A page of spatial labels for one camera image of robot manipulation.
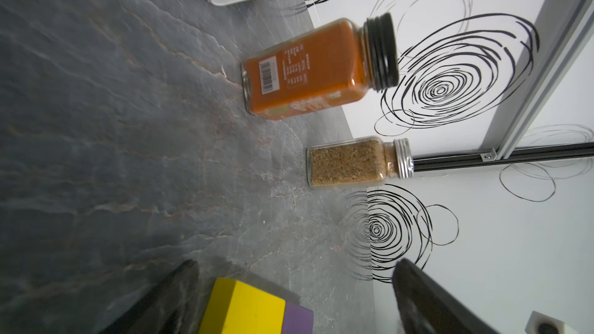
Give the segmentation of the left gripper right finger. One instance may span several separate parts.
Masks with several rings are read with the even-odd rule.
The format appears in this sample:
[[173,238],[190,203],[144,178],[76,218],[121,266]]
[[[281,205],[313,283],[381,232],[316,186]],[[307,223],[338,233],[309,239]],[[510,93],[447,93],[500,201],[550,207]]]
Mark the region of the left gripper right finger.
[[391,284],[405,333],[496,332],[408,259],[397,262]]

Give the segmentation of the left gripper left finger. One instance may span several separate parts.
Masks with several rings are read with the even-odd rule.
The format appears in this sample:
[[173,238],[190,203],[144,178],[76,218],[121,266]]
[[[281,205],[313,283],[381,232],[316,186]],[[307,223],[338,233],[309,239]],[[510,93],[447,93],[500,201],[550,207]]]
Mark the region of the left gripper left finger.
[[186,260],[103,333],[197,333],[200,270]]

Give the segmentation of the purple block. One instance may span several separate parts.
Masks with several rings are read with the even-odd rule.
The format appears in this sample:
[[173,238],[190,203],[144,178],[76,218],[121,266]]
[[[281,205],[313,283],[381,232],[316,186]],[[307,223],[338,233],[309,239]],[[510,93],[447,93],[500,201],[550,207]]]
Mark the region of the purple block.
[[281,334],[313,334],[314,312],[286,302]]

